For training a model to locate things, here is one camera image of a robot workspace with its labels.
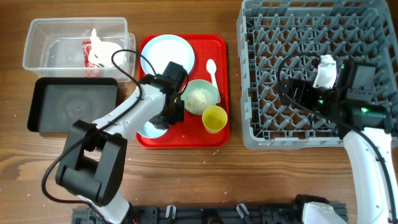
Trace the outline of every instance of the plastic spoon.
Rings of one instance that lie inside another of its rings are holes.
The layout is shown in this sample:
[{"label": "plastic spoon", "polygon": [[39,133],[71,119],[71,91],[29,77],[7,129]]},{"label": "plastic spoon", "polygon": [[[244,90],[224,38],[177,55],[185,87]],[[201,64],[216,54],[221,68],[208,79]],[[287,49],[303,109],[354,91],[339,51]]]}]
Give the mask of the plastic spoon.
[{"label": "plastic spoon", "polygon": [[220,91],[218,90],[218,85],[217,85],[217,80],[216,80],[216,71],[217,71],[216,63],[214,63],[214,61],[212,59],[209,59],[206,64],[206,69],[207,69],[207,72],[210,73],[210,75],[211,75],[211,83],[217,89],[217,95],[218,95],[217,103],[219,103],[219,102],[221,102],[221,98],[220,98]]}]

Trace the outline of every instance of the wooden table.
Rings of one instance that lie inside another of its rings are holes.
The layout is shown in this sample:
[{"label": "wooden table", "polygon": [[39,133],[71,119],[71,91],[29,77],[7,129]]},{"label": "wooden table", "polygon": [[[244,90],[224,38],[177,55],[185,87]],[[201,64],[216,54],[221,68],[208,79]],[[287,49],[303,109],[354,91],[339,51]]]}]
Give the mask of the wooden table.
[{"label": "wooden table", "polygon": [[[346,203],[350,223],[356,222],[353,176],[343,148],[251,151],[243,146],[236,43],[241,0],[0,2],[0,223],[70,223],[76,205],[53,203],[40,189],[43,173],[61,153],[66,135],[27,130],[37,76],[22,68],[22,56],[33,19],[83,16],[125,17],[137,43],[148,34],[214,33],[228,45],[229,142],[216,154],[216,149],[153,151],[131,142],[121,192],[133,205],[288,203],[297,194],[311,194]],[[398,3],[390,2],[390,10],[396,10]],[[397,14],[393,17],[398,24]],[[134,88],[129,84],[125,96]],[[397,170],[397,153],[393,155]],[[54,173],[47,184],[50,193],[75,198],[53,180]]]}]

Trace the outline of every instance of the red tray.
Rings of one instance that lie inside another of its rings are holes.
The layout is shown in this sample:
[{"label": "red tray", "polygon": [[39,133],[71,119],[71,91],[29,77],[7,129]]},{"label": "red tray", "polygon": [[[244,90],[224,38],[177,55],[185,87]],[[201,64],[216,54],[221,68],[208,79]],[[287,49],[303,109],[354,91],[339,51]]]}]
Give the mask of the red tray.
[{"label": "red tray", "polygon": [[[145,37],[140,45],[140,52],[144,46],[158,35]],[[214,148],[223,146],[229,139],[229,96],[228,72],[225,41],[214,34],[182,34],[192,46],[195,53],[195,64],[189,74],[190,81],[204,79],[211,82],[210,74],[206,71],[208,59],[213,59],[217,65],[216,79],[220,90],[221,102],[217,105],[224,108],[228,114],[228,122],[219,133],[210,134],[206,131],[201,116],[191,114],[185,110],[184,122],[171,125],[170,129],[157,139],[147,139],[137,133],[137,142],[149,149],[187,149],[187,148]],[[139,63],[138,77],[144,76],[144,71]]]}]

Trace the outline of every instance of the black plastic tray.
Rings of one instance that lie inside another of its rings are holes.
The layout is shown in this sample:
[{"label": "black plastic tray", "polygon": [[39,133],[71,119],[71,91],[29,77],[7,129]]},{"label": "black plastic tray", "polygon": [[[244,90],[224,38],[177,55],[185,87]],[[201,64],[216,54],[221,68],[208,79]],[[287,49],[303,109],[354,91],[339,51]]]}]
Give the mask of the black plastic tray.
[{"label": "black plastic tray", "polygon": [[77,120],[92,122],[116,107],[113,78],[40,78],[36,81],[27,128],[40,133],[67,133]]}]

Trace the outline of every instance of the clear plastic container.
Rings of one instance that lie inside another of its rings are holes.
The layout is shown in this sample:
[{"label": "clear plastic container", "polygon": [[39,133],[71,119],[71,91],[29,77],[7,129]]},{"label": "clear plastic container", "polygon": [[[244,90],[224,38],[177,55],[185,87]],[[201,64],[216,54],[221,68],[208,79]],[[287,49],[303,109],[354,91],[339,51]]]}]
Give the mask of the clear plastic container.
[{"label": "clear plastic container", "polygon": [[[26,38],[22,66],[39,77],[84,77],[86,70],[100,70],[102,77],[128,81],[114,67],[85,68],[82,43],[90,40],[93,29],[102,41],[135,50],[134,35],[129,34],[127,20],[122,17],[35,19]],[[126,54],[121,65],[128,73],[134,71],[130,57],[131,54]]]}]

